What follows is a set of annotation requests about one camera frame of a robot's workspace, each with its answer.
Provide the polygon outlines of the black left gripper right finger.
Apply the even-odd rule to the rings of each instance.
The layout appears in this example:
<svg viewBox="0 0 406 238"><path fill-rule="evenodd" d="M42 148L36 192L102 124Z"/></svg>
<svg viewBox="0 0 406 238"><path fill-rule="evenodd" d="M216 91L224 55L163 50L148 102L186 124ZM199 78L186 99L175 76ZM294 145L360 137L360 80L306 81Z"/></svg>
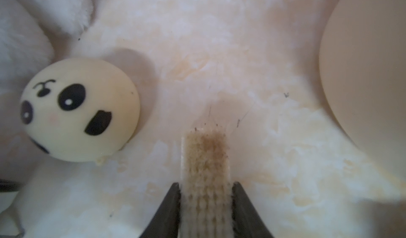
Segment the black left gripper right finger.
<svg viewBox="0 0 406 238"><path fill-rule="evenodd" d="M232 188L233 231L235 238L274 238L249 199L243 186L235 182Z"/></svg>

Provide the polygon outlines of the white brush green handle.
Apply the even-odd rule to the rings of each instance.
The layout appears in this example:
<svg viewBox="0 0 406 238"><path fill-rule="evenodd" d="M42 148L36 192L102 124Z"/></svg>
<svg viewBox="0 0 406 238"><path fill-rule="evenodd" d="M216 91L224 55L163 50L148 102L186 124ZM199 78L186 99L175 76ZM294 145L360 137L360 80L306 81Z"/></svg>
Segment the white brush green handle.
<svg viewBox="0 0 406 238"><path fill-rule="evenodd" d="M232 182L227 136L195 128L181 142L181 238L232 238Z"/></svg>

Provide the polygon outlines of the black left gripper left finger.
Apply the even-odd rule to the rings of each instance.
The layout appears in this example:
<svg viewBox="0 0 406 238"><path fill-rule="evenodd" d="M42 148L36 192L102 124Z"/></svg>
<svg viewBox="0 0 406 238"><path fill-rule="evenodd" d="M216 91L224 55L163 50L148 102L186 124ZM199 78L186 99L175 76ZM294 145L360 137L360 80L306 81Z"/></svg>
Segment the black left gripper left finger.
<svg viewBox="0 0 406 238"><path fill-rule="evenodd" d="M180 223L179 183L173 183L139 238L177 238Z"/></svg>

